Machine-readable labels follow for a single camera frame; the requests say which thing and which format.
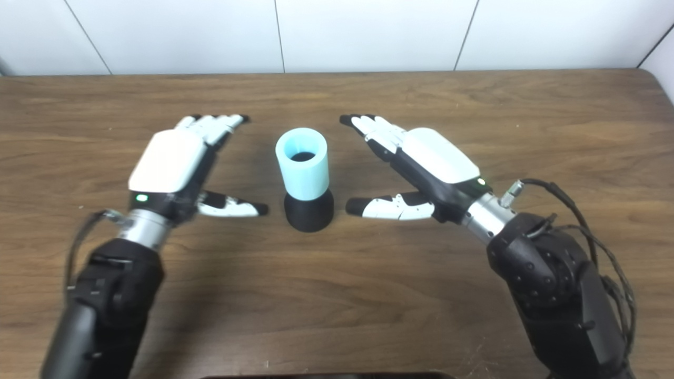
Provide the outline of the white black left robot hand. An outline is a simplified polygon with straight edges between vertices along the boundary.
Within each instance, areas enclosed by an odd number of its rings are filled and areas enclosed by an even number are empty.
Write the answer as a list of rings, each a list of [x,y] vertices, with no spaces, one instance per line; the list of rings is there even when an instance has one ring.
[[[128,179],[128,208],[158,214],[173,226],[197,214],[221,218],[266,215],[266,204],[204,189],[217,154],[248,120],[239,114],[190,115],[174,128],[154,134]]]

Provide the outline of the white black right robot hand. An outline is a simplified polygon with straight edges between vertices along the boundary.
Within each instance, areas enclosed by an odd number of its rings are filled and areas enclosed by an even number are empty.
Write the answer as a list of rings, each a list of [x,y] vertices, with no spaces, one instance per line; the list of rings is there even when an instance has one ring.
[[[362,218],[412,220],[433,218],[460,225],[470,206],[490,187],[478,166],[431,128],[402,129],[371,114],[346,114],[342,125],[354,129],[369,149],[407,180],[413,192],[395,196],[352,197],[348,214]]]

